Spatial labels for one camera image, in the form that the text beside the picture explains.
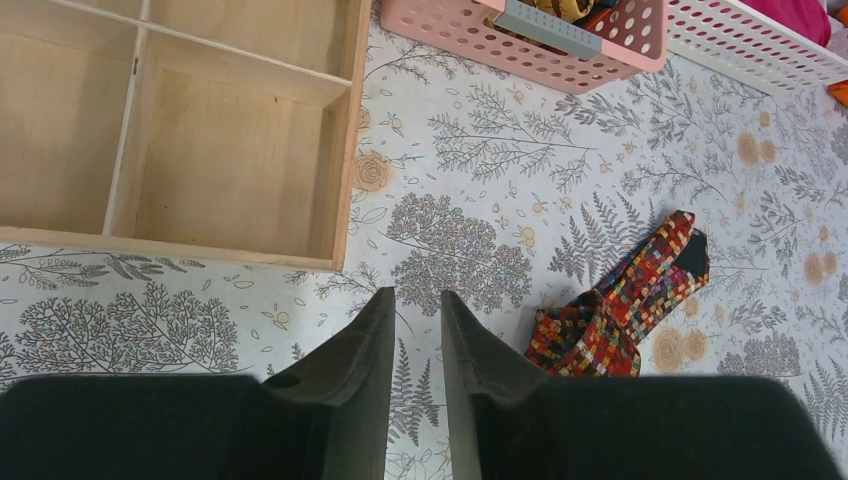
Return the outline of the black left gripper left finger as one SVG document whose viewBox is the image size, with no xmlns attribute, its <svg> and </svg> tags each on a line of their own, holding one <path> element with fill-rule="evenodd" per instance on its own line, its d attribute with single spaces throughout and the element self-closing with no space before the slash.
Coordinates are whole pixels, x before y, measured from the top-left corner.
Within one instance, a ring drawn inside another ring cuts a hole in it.
<svg viewBox="0 0 848 480">
<path fill-rule="evenodd" d="M 52 375 L 1 397 L 5 479 L 380 479 L 395 342 L 380 288 L 285 370 Z"/>
</svg>

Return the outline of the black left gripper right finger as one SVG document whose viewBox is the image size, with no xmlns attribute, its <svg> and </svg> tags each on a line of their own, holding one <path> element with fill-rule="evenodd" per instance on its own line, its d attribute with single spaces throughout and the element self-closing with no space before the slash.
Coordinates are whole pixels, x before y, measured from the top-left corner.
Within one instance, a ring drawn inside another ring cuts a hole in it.
<svg viewBox="0 0 848 480">
<path fill-rule="evenodd" d="M 441 295 L 457 479 L 837 479 L 798 399 L 762 377 L 557 377 Z"/>
</svg>

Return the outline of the red checkered patterned tie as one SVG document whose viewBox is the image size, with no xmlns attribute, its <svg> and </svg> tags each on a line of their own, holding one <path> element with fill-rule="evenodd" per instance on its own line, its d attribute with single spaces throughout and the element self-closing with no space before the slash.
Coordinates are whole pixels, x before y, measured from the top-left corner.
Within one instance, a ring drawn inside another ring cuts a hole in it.
<svg viewBox="0 0 848 480">
<path fill-rule="evenodd" d="M 640 343 L 709 281 L 706 235 L 677 210 L 592 289 L 537 310 L 526 359 L 562 377 L 637 377 Z"/>
</svg>

